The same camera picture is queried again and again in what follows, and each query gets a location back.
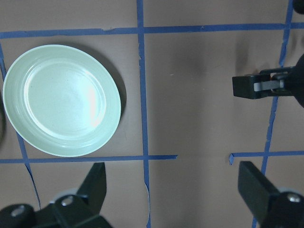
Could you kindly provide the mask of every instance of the light green plate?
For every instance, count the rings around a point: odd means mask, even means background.
[[[3,101],[22,138],[62,157],[102,147],[121,114],[119,93],[107,70],[87,53],[63,45],[21,55],[7,72]]]

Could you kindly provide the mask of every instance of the table surface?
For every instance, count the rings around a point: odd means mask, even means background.
[[[108,185],[101,214],[115,228],[255,227],[238,164],[252,161],[274,185],[304,192],[304,109],[293,97],[234,97],[231,78],[296,64],[304,15],[291,3],[3,1],[3,77],[31,48],[72,46],[109,71],[124,112],[101,149],[60,158],[18,137],[2,108],[0,208],[38,210],[99,161]]]

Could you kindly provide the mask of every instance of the blue tape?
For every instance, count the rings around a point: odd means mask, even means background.
[[[32,174],[32,170],[30,168],[30,165],[29,163],[24,163],[25,167],[27,168],[28,170],[28,173],[30,175],[30,178],[32,180],[32,183],[33,183],[33,186],[34,186],[34,190],[35,190],[35,194],[36,194],[36,198],[37,198],[37,201],[38,201],[38,207],[39,209],[41,209],[41,203],[40,203],[40,198],[39,198],[39,195],[38,195],[38,191],[37,191],[37,187],[36,187],[36,184],[35,184],[35,181],[34,181],[34,177],[33,177],[33,174]]]
[[[21,154],[22,154],[23,160],[25,162],[28,162],[28,155],[27,155],[27,152],[26,152],[26,149],[25,149],[23,138],[17,132],[16,132],[16,134],[17,134],[17,138],[18,138],[18,142],[19,142],[19,147],[20,147],[20,150],[21,150]]]
[[[1,73],[2,73],[2,78],[4,80],[5,76],[6,76],[6,69],[5,69],[5,65],[4,65],[4,55],[3,55],[1,43],[0,43],[0,69],[1,69]]]
[[[280,60],[279,64],[281,67],[283,67],[285,58],[286,58],[286,52],[287,52],[287,44],[289,40],[289,34],[291,29],[291,21],[293,17],[293,1],[289,0],[288,2],[288,8],[287,8],[287,15],[286,15],[286,21],[285,21],[285,29],[283,34],[283,43],[281,47],[281,54],[280,54]]]
[[[0,58],[0,68],[1,68],[2,78],[4,80],[6,77],[6,69],[5,69],[3,58]]]
[[[257,220],[256,218],[253,218],[251,228],[256,228],[256,227],[257,227]]]
[[[174,160],[177,155],[149,156],[115,156],[115,157],[81,157],[81,158],[28,158],[29,163],[62,163],[62,162],[114,162],[144,160]],[[0,159],[0,164],[26,163],[24,159]]]
[[[261,172],[264,175],[266,174],[267,162],[268,162],[268,154],[266,152],[265,155],[263,156],[262,167],[261,167]]]
[[[26,38],[26,37],[52,37],[52,36],[92,36],[92,35],[118,35],[137,34],[137,28],[114,28],[103,30],[101,28],[87,29],[59,29],[1,32],[0,39]]]
[[[291,23],[290,28],[291,29],[304,29],[304,23],[303,22]]]
[[[4,59],[1,43],[0,43],[0,59]]]
[[[276,156],[302,156],[304,155],[304,151],[276,151],[276,152],[268,152],[268,157],[276,157]],[[265,152],[240,152],[240,153],[231,153],[229,156],[230,165],[233,164],[234,158],[245,158],[245,157],[264,157]]]
[[[143,6],[138,0],[138,7]],[[114,28],[104,30],[101,28],[85,29],[55,29],[55,30],[32,30],[0,32],[0,39],[29,38],[29,37],[52,37],[52,36],[92,36],[92,35],[123,35],[143,33],[180,33],[180,32],[214,32],[214,31],[239,31],[239,30],[283,30],[285,24],[228,24],[228,25],[205,25],[205,26],[167,26],[167,27],[143,27],[143,12],[138,11],[137,28]],[[304,28],[304,23],[293,23],[292,28]]]
[[[230,24],[230,25],[204,25],[204,26],[167,26],[145,27],[145,33],[182,33],[182,32],[215,32],[239,30],[283,30],[285,24]]]
[[[274,121],[275,121],[275,117],[276,117],[277,102],[278,102],[278,97],[277,96],[273,97],[264,152],[269,152],[269,149],[270,149],[272,131],[273,131]]]
[[[24,163],[23,159],[0,159],[0,164],[19,164]]]
[[[143,155],[148,156],[148,124],[147,124],[147,100],[146,100],[146,72],[144,55],[144,26],[143,26],[143,0],[137,0],[137,28],[138,28],[138,52],[139,52],[139,73],[141,90],[141,110],[142,110],[142,149]],[[151,228],[150,214],[150,180],[149,180],[149,160],[143,160],[143,177],[149,195],[149,217],[147,228]]]

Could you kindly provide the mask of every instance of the screw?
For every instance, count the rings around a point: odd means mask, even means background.
[[[61,201],[62,206],[68,206],[73,202],[73,196],[68,196],[64,200]]]
[[[16,217],[18,215],[21,215],[23,212],[24,212],[24,205],[21,205],[19,207],[17,207],[16,209],[14,209],[12,212],[11,212],[11,216],[12,217]]]
[[[289,199],[290,202],[293,202],[293,203],[299,203],[301,201],[301,198],[297,194],[294,194],[294,193],[289,193],[287,195],[287,198]]]

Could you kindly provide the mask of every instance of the plate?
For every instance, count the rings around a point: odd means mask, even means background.
[[[87,53],[63,45],[40,46],[21,55],[7,72],[3,102],[22,138],[61,157],[101,148],[121,114],[108,71]]]

